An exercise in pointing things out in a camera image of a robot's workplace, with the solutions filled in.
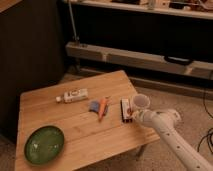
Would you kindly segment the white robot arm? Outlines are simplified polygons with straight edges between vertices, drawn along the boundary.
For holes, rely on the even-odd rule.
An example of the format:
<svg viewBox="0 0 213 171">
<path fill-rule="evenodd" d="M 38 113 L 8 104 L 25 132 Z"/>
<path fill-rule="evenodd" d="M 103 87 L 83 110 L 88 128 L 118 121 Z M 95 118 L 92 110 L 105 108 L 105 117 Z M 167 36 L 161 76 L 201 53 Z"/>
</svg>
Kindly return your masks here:
<svg viewBox="0 0 213 171">
<path fill-rule="evenodd" d="M 175 130 L 181 120 L 175 109 L 140 110 L 133 114 L 133 118 L 139 125 L 153 128 L 188 171 L 213 171 L 213 165 Z"/>
</svg>

